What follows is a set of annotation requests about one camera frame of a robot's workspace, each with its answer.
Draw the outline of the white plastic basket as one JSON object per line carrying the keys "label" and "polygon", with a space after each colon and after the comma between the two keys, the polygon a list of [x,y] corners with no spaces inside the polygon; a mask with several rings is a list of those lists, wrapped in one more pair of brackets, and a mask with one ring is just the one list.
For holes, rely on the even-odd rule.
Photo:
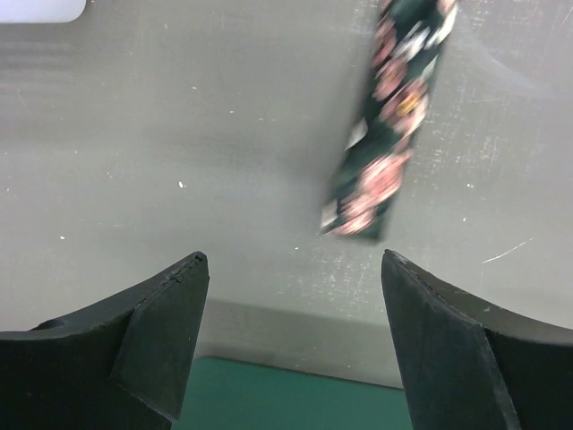
{"label": "white plastic basket", "polygon": [[86,0],[0,0],[2,24],[67,23],[77,19]]}

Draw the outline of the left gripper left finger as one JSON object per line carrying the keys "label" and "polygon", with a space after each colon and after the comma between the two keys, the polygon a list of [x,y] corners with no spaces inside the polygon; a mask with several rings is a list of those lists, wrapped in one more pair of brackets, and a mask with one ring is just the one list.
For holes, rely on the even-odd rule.
{"label": "left gripper left finger", "polygon": [[95,304],[3,332],[2,428],[170,428],[209,281],[207,257],[195,252]]}

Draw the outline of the green divided organizer tray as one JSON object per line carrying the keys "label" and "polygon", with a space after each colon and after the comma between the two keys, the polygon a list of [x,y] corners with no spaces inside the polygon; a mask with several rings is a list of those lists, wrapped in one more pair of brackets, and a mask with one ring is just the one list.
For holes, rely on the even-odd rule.
{"label": "green divided organizer tray", "polygon": [[197,359],[175,429],[402,430],[401,390],[216,357]]}

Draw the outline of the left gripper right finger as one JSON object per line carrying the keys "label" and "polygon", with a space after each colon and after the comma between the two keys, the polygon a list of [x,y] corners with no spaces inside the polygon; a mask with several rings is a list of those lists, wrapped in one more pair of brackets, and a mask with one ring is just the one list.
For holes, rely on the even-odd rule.
{"label": "left gripper right finger", "polygon": [[572,331],[513,313],[387,250],[381,285],[415,429],[570,429]]}

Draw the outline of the pink floral dark tie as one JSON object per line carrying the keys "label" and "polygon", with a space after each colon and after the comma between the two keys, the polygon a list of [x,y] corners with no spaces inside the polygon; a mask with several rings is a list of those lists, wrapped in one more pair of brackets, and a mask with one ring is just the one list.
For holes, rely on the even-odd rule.
{"label": "pink floral dark tie", "polygon": [[330,182],[321,233],[379,243],[430,105],[456,1],[381,1],[361,106]]}

